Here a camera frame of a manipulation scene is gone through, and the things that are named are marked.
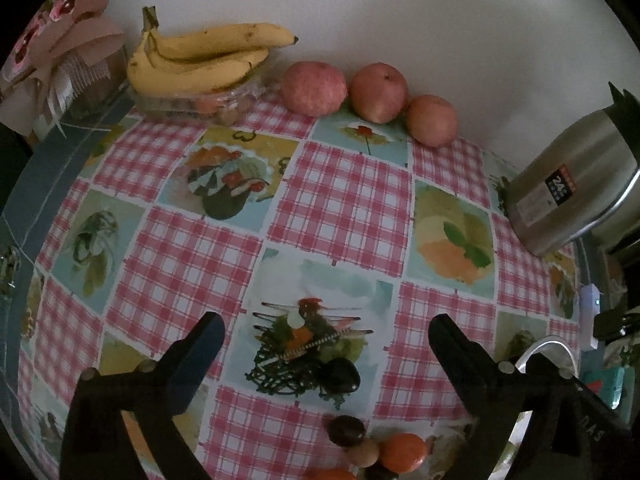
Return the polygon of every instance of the wall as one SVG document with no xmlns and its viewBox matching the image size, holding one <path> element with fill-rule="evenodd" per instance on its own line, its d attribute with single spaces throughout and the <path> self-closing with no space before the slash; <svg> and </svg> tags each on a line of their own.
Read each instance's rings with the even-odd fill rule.
<svg viewBox="0 0 640 480">
<path fill-rule="evenodd" d="M 640 96 L 640 54 L 602 0 L 111 0 L 130 42 L 141 8 L 166 34 L 208 23 L 281 23 L 289 59 L 353 73 L 385 61 L 414 93 L 455 104 L 461 134 L 519 167 L 566 126 L 610 104 L 607 81 Z"/>
</svg>

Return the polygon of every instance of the metal kettle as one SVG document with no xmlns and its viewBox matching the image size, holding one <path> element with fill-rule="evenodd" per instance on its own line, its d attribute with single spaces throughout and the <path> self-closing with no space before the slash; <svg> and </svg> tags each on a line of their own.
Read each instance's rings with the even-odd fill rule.
<svg viewBox="0 0 640 480">
<path fill-rule="evenodd" d="M 506 189 L 511 226 L 536 256 L 601 225 L 640 178 L 640 104 L 609 87 L 612 105 L 569 126 Z"/>
</svg>

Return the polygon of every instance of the red apple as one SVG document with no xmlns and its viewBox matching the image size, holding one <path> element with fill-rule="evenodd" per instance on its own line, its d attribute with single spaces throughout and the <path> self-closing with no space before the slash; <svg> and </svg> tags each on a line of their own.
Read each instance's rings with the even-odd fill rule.
<svg viewBox="0 0 640 480">
<path fill-rule="evenodd" d="M 353 110 L 370 123 L 382 124 L 395 119 L 406 106 L 408 97 L 404 76 L 386 63 L 361 68 L 349 86 Z"/>
<path fill-rule="evenodd" d="M 347 97 L 347 82 L 335 66 L 299 61 L 282 76 L 280 92 L 293 113 L 319 117 L 338 111 Z"/>
<path fill-rule="evenodd" d="M 406 129 L 425 146 L 444 146 L 458 134 L 456 110 L 451 103 L 437 95 L 415 97 L 406 111 Z"/>
</svg>

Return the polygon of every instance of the tablecloth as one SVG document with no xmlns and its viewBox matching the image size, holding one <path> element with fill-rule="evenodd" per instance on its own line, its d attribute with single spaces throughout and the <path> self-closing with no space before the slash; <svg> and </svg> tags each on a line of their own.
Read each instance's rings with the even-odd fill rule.
<svg viewBox="0 0 640 480">
<path fill-rule="evenodd" d="M 433 455 L 406 478 L 437 478 L 469 419 L 429 348 L 431 317 L 449 314 L 496 359 L 547 334 L 577 349 L 573 250 L 538 259 L 521 245 L 500 210 L 500 186 L 515 174 L 462 138 L 432 150 L 399 122 L 369 124 L 347 108 L 314 120 L 276 93 L 231 128 L 132 108 L 106 128 L 36 260 L 18 372 L 28 443 L 55 478 L 81 371 L 158 358 L 213 310 L 225 344 L 175 420 L 212 478 L 348 466 L 323 429 L 337 413 L 380 438 L 430 438 Z M 362 377 L 342 402 L 260 393 L 245 375 L 256 336 L 286 326 L 301 301 L 346 330 L 323 350 L 351 358 Z M 291 348 L 305 337 L 283 330 Z M 161 478 L 132 417 L 126 424 Z"/>
</svg>

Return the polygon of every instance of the yellow banana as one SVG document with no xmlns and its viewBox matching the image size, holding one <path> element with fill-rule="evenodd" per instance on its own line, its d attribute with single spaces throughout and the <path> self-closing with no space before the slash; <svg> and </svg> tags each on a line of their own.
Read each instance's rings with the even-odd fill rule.
<svg viewBox="0 0 640 480">
<path fill-rule="evenodd" d="M 131 86 L 147 96 L 211 93 L 240 81 L 254 66 L 249 60 L 226 59 L 212 61 L 207 66 L 180 74 L 164 72 L 154 68 L 146 55 L 148 35 L 148 31 L 143 32 L 142 41 L 127 65 L 127 77 Z"/>
<path fill-rule="evenodd" d="M 298 40 L 286 28 L 271 23 L 238 23 L 220 25 L 185 34 L 162 36 L 150 31 L 158 53 L 172 60 L 189 60 L 228 54 L 254 48 L 277 48 L 295 44 Z"/>
<path fill-rule="evenodd" d="M 168 72 L 171 74 L 182 74 L 185 72 L 190 72 L 191 70 L 197 70 L 199 68 L 203 68 L 212 64 L 220 63 L 228 60 L 240 60 L 240 61 L 249 61 L 252 66 L 255 68 L 260 63 L 262 63 L 267 55 L 269 54 L 269 50 L 266 48 L 256 48 L 255 50 L 243 50 L 240 52 L 234 52 L 233 54 L 227 54 L 226 56 L 215 57 L 214 59 L 209 59 L 206 61 L 196 62 L 196 63 L 184 63 L 181 61 L 172 61 L 163 56 L 160 56 L 158 51 L 154 48 L 149 49 L 146 53 L 151 65 L 158 70 L 162 70 L 163 72 Z"/>
</svg>

